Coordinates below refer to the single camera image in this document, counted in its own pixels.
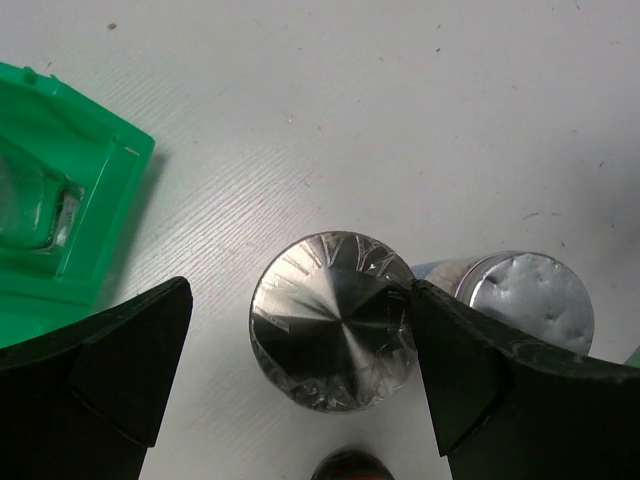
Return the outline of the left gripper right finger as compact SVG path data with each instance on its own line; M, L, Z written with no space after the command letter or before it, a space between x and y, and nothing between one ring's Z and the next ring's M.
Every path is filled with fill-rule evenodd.
M453 478L638 477L636 368L548 344L426 281L408 321Z

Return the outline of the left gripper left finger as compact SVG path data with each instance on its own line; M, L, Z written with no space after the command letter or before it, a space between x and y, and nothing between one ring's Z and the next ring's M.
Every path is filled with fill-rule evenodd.
M136 479L158 438L193 308L174 277L1 350L4 479Z

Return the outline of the blue label silver lid shaker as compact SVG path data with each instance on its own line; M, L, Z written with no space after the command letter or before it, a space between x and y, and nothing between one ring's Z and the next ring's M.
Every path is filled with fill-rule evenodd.
M412 271L504 324L577 354L590 352L590 295L568 266L548 255L499 251L415 265Z

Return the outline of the jar with silver lid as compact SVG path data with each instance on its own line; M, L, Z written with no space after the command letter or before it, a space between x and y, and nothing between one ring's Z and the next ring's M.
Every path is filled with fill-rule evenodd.
M327 231L282 251L257 282L249 337L266 378L299 406L350 413L399 390L417 363L415 276L389 246Z

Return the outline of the glass bottle gold black pourer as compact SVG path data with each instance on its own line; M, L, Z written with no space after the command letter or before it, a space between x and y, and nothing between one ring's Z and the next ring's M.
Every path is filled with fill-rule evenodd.
M1 140L1 246L49 251L71 236L84 189L58 169Z

